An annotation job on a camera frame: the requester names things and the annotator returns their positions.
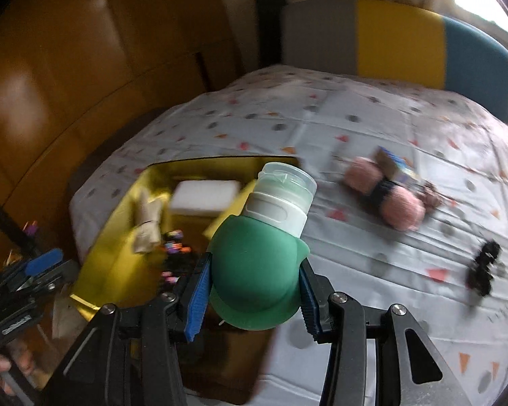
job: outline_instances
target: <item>white bedsheet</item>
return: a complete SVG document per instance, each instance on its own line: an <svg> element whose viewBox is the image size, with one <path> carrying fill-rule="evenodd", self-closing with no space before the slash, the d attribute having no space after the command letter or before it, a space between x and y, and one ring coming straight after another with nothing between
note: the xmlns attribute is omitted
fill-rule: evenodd
<svg viewBox="0 0 508 406"><path fill-rule="evenodd" d="M367 215L338 183L353 157L378 145L453 199L418 231ZM70 204L80 257L148 164L236 154L295 154L318 183L302 236L315 272L363 305L406 305L472 404L494 401L508 382L508 126L455 93L259 70L162 114L96 170ZM479 300L465 287L466 269L491 238L502 246L500 265L491 296ZM318 404L328 355L296 314L277 329L250 404ZM366 394L372 404L371 368Z"/></svg>

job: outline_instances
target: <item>clear plastic lid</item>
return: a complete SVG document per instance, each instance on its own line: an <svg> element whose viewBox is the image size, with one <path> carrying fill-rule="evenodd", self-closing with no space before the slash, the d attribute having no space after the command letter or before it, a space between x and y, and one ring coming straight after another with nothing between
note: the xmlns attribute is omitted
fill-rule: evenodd
<svg viewBox="0 0 508 406"><path fill-rule="evenodd" d="M262 192L309 211L316 192L316 182L305 171L279 162L266 163L258 174L254 192Z"/></svg>

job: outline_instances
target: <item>pink yarn ball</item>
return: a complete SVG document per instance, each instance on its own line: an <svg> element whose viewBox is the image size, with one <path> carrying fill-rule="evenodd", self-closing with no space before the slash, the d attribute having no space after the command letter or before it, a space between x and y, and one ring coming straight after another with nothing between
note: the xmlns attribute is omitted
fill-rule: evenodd
<svg viewBox="0 0 508 406"><path fill-rule="evenodd" d="M356 157L344 173L344 184L363 195L369 195L383 173L378 165L364 157ZM397 230L416 230L425 216L423 203L409 190L395 186L380 205L380 215Z"/></svg>
<svg viewBox="0 0 508 406"><path fill-rule="evenodd" d="M425 207L409 190L395 186L382 201L380 215L397 230L416 230L425 216Z"/></svg>
<svg viewBox="0 0 508 406"><path fill-rule="evenodd" d="M368 158L356 157L344 173L344 184L363 195L369 195L383 174L376 163Z"/></svg>

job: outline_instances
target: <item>blue headboard section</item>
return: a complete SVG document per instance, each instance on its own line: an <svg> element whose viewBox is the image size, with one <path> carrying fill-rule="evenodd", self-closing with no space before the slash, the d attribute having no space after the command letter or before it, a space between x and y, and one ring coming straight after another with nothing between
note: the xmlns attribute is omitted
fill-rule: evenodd
<svg viewBox="0 0 508 406"><path fill-rule="evenodd" d="M486 33L444 17L446 90L476 101L508 122L508 50Z"/></svg>

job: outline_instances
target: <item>yellow box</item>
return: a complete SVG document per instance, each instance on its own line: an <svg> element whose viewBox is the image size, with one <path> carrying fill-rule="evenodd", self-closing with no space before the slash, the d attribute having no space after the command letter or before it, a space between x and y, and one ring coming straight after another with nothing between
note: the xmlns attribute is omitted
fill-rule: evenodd
<svg viewBox="0 0 508 406"><path fill-rule="evenodd" d="M213 219L170 215L167 206L177 184L183 180L236 180L244 187L269 162L299 166L294 157L247 156L196 158L147 167L112 212L87 255L71 295L79 312L90 320L104 303L140 305L157 292L165 254L136 254L131 248L140 187L150 191L151 200L163 201L162 231L181 229L185 243L202 253L207 247L203 231Z"/></svg>

